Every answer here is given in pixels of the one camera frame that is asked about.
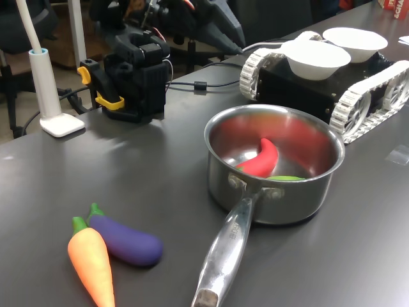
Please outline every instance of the white paper bowl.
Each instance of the white paper bowl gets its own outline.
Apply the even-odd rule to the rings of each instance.
[[[282,48],[293,73],[308,80],[327,79],[351,61],[344,49],[315,40],[292,40]]]
[[[376,51],[388,46],[388,41],[379,34],[353,28],[328,29],[323,38],[348,51],[352,63],[365,62]]]

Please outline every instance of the cardboard box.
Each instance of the cardboard box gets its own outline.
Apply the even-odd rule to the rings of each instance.
[[[409,0],[396,0],[395,1],[395,14],[394,17],[398,20],[406,18],[406,14],[409,10]]]
[[[378,0],[380,6],[384,9],[384,10],[394,10],[394,4],[395,4],[395,0]]]

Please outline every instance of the chair wheel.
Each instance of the chair wheel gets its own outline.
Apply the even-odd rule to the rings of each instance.
[[[19,137],[21,137],[21,132],[23,132],[23,127],[21,126],[17,126],[13,129],[13,138],[17,139]]]

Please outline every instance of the gray table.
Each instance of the gray table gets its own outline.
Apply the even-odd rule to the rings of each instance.
[[[369,4],[311,29],[367,19],[362,27],[378,30],[378,21],[392,18],[386,13]],[[409,34],[407,20],[389,27],[389,38]],[[386,54],[408,58],[409,47],[389,43]],[[180,80],[221,83],[238,74],[213,67]],[[111,260],[117,306],[190,306],[226,215],[206,190],[203,129],[213,115],[246,100],[236,86],[206,95],[169,90],[167,99],[165,120],[149,125],[93,111],[82,116],[85,133],[54,139],[41,132],[0,146],[0,306],[93,306],[66,252],[71,217],[85,216],[93,201],[164,241],[154,268]],[[349,145],[310,222],[254,225],[224,307],[408,306],[409,169],[385,160],[409,145],[408,128],[404,107]]]

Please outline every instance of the stainless steel saucepan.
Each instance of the stainless steel saucepan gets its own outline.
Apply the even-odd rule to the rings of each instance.
[[[257,155],[261,138],[273,142],[279,152],[271,176],[305,180],[275,181],[236,169]],[[204,139],[209,149],[209,192],[230,213],[204,260],[192,307],[219,307],[238,270],[251,221],[281,225],[311,217],[324,201],[345,147],[323,121],[294,109],[261,104],[214,116]]]

